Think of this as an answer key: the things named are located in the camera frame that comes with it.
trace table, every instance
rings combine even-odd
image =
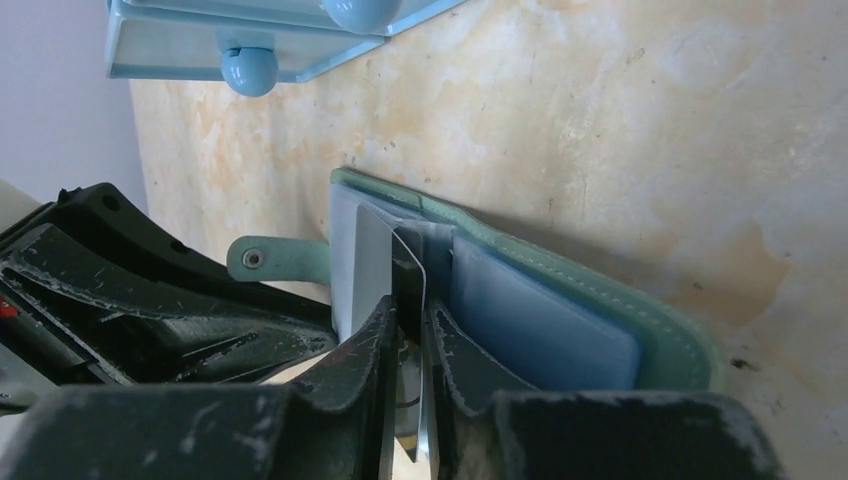
[[[259,99],[135,81],[151,216],[223,260],[325,238],[341,165],[458,203],[702,321],[790,475],[842,478],[846,27],[839,0],[469,0]]]

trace round knob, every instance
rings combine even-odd
[[[353,33],[375,33],[392,23],[401,0],[321,0],[330,18]]]
[[[277,84],[277,57],[264,48],[234,48],[224,52],[221,73],[236,93],[261,97]]]

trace gray wall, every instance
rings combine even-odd
[[[0,177],[42,202],[111,182],[146,212],[129,85],[104,76],[105,3],[4,5]]]

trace dark speck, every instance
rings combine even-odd
[[[759,372],[760,371],[759,365],[757,365],[755,363],[751,363],[751,362],[744,360],[744,359],[741,359],[741,358],[731,359],[730,364],[733,365],[734,367],[738,368],[739,370],[750,370],[752,372]]]

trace screw hole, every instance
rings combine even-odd
[[[186,254],[191,251],[188,247],[183,245],[183,242],[179,240],[174,240],[173,242],[171,242],[171,250],[182,254]]]
[[[103,195],[101,201],[103,202],[104,207],[112,210],[113,212],[117,212],[121,209],[121,204],[118,203],[118,199],[112,195]]]

